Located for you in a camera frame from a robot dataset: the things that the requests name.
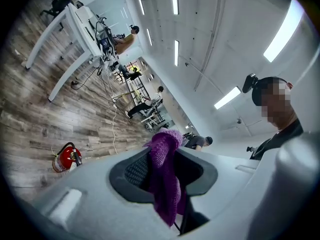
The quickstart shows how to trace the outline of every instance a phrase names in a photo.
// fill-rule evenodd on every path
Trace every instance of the wood plank floor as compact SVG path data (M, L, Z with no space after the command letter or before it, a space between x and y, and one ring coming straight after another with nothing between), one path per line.
M40 16L41 10L50 6L51 0L31 0L16 20L1 51L2 170L12 190L27 201L64 175L52 169L52 150L57 153L64 144L73 142L84 162L115 154L113 103L84 86L79 90L71 88L71 81L76 80L75 75L88 65L87 62L66 82L53 102L48 100L59 78L83 52L76 46L65 59L60 59L72 39L72 32L65 21L64 29L59 32L57 27L45 42L32 68L26 71L21 66L52 20L50 15ZM83 83L92 71L79 82ZM106 72L102 72L102 77L108 94L112 94ZM114 78L110 83L115 93L126 91L126 86ZM110 100L96 72L85 85ZM124 109L127 104L123 99L116 104L114 133L117 152L140 148L152 134L140 123L140 116L132 121L126 118Z

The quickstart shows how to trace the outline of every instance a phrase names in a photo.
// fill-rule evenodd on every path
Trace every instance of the white desk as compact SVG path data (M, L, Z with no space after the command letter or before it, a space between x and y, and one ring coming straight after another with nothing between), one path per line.
M53 101L56 97L57 93L61 89L61 87L64 85L64 83L68 80L68 78L81 66L82 63L87 61L91 56L95 58L99 58L102 56L102 53L97 45L97 42L95 40L95 32L90 26L88 20L91 18L90 14L87 14L87 20L85 17L85 13L81 14L81 19L77 16L77 8L69 4L54 20L50 23L50 25L44 30L38 41L36 42L35 46L33 47L30 56L26 62L25 68L29 70L39 52L42 45L44 44L45 40L49 37L49 35L52 33L52 31L56 28L56 26L64 19L66 18L72 31L74 34L74 37L76 41L79 42L82 49L84 50L84 53L74 61L71 66L64 72L62 77L59 79L58 83L55 85L53 90L51 91L51 94L49 96L49 101Z

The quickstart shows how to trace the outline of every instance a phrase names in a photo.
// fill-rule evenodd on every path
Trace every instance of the purple towel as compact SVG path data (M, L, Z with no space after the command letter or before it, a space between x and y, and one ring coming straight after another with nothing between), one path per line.
M151 147L149 155L152 162L152 174L149 192L154 194L154 208L170 227L176 220L182 192L174 170L174 154L181 145L182 138L178 130L161 128L152 137L152 140L144 145Z

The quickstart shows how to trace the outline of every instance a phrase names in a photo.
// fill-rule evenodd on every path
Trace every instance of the red fire extinguisher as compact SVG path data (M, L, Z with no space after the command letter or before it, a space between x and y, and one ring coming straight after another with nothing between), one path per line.
M69 170L74 162L77 167L82 165L81 153L72 142L68 142L59 153L57 153L57 156L52 161L52 167L57 173L62 173L63 171Z

